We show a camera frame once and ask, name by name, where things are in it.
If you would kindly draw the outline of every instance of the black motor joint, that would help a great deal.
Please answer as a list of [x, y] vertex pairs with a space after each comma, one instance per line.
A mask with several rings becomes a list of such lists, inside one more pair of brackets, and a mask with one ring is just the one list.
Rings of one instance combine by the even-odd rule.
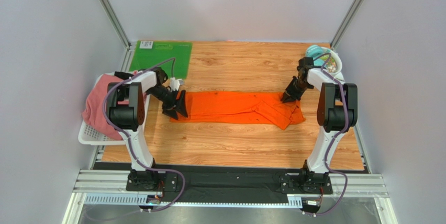
[[188, 117], [186, 110], [186, 91], [181, 91], [178, 97], [178, 91], [172, 91], [170, 87], [165, 87], [163, 84], [169, 78], [164, 70], [155, 68], [152, 70], [157, 75], [156, 86], [148, 89], [146, 93], [153, 95], [158, 100], [163, 102], [163, 114], [178, 120], [178, 114]]
[[281, 99], [283, 103], [300, 100], [302, 95], [308, 88], [314, 88], [314, 86], [310, 85], [307, 81], [308, 71], [313, 67], [313, 58], [304, 57], [299, 60], [299, 66], [297, 67], [297, 70], [299, 72], [298, 77], [293, 76], [293, 79], [286, 87]]

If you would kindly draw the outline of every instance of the metal profile bar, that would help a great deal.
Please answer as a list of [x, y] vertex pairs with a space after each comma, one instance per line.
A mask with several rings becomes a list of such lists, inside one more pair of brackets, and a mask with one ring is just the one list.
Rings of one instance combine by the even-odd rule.
[[127, 49], [124, 62], [122, 63], [121, 71], [128, 71], [130, 69], [131, 60], [135, 54], [136, 43], [130, 43], [130, 47]]
[[[81, 170], [74, 185], [74, 193], [154, 194], [155, 192], [126, 191], [128, 171]], [[347, 174], [349, 183], [344, 197], [388, 198], [387, 188], [380, 174]], [[344, 187], [344, 177], [330, 174], [334, 196]], [[319, 197], [310, 194], [290, 194], [294, 197]]]
[[84, 193], [72, 193], [63, 217], [63, 224], [77, 224], [82, 215], [82, 208], [86, 199]]
[[398, 224], [390, 198], [375, 198], [375, 204], [382, 224]]
[[105, 12], [107, 13], [108, 18], [111, 21], [111, 24], [113, 27], [115, 27], [116, 32], [118, 33], [119, 38], [121, 39], [121, 42], [123, 43], [124, 47], [128, 49], [130, 47], [130, 41], [124, 32], [124, 29], [122, 28], [121, 23], [118, 20], [118, 17], [115, 14], [115, 11], [113, 10], [110, 1], [109, 0], [99, 0], [102, 4], [102, 6], [105, 9]]
[[353, 19], [354, 15], [358, 11], [358, 8], [361, 6], [363, 0], [354, 0], [352, 5], [350, 6], [349, 11], [347, 12], [346, 16], [344, 17], [344, 20], [341, 23], [341, 26], [338, 28], [338, 31], [336, 31], [336, 34], [334, 35], [333, 40], [330, 43], [330, 46], [333, 49], [336, 49], [338, 46], [342, 36], [345, 33], [345, 30], [347, 29], [348, 25], [350, 24], [351, 20]]
[[[170, 201], [159, 204], [147, 203], [147, 194], [87, 194], [84, 204], [86, 205], [138, 205], [138, 206], [165, 206]], [[177, 202], [173, 206], [181, 207], [238, 207], [238, 208], [302, 208], [300, 197], [288, 196], [288, 203], [207, 203], [207, 202]]]

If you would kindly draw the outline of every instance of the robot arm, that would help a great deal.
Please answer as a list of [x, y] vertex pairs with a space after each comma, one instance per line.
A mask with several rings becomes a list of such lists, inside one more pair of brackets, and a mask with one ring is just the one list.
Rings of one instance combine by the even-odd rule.
[[324, 73], [320, 68], [314, 66], [312, 58], [304, 57], [299, 60], [297, 67], [298, 77], [293, 77], [286, 88], [282, 102], [300, 100], [301, 96], [308, 88], [316, 88], [320, 91], [319, 105], [317, 109], [317, 121], [320, 125], [319, 135], [308, 160], [305, 161], [304, 168], [308, 175], [326, 174], [328, 169], [325, 166], [325, 154], [331, 140], [337, 134], [336, 140], [330, 148], [327, 156], [327, 164], [335, 152], [336, 146], [344, 136], [338, 134], [345, 126], [345, 113], [342, 105], [336, 105], [336, 101], [341, 100], [339, 83], [342, 84], [345, 102], [348, 111], [348, 128], [356, 124], [358, 118], [358, 89], [355, 84], [346, 84], [342, 81], [335, 82], [330, 75]]
[[[145, 103], [149, 102], [150, 95], [163, 102], [163, 113], [178, 119], [178, 114], [187, 117], [185, 91], [178, 97], [178, 88], [182, 80], [171, 78], [170, 86], [162, 84], [168, 77], [161, 68], [145, 71], [134, 76], [129, 82], [119, 85], [107, 98], [106, 113], [110, 121], [121, 128], [119, 132], [129, 151], [132, 169], [145, 171], [145, 167], [153, 166], [153, 156], [150, 154], [144, 137], [144, 109], [143, 93], [147, 94]], [[108, 90], [117, 83], [110, 83]], [[128, 105], [120, 102], [127, 100]]]

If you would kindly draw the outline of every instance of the gray floor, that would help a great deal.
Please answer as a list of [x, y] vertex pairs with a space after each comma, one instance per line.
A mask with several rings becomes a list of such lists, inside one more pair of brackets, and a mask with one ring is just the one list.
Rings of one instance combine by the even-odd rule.
[[[322, 210], [334, 204], [324, 198]], [[113, 218], [137, 210], [136, 206], [86, 205], [84, 211], [96, 219]], [[84, 216], [82, 224], [97, 223]], [[107, 223], [190, 223], [190, 224], [239, 224], [239, 223], [381, 223], [375, 201], [372, 198], [343, 199], [338, 208], [326, 216], [312, 218], [303, 216], [300, 209], [274, 208], [219, 208], [219, 207], [171, 207], [165, 211], [137, 213]]]

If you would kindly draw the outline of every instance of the orange cloth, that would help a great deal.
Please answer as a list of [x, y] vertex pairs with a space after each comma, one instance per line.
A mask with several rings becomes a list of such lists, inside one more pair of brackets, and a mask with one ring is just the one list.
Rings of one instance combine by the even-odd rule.
[[300, 101], [283, 104], [282, 93], [186, 92], [185, 118], [171, 122], [224, 122], [235, 124], [274, 124], [285, 130], [288, 125], [305, 121]]

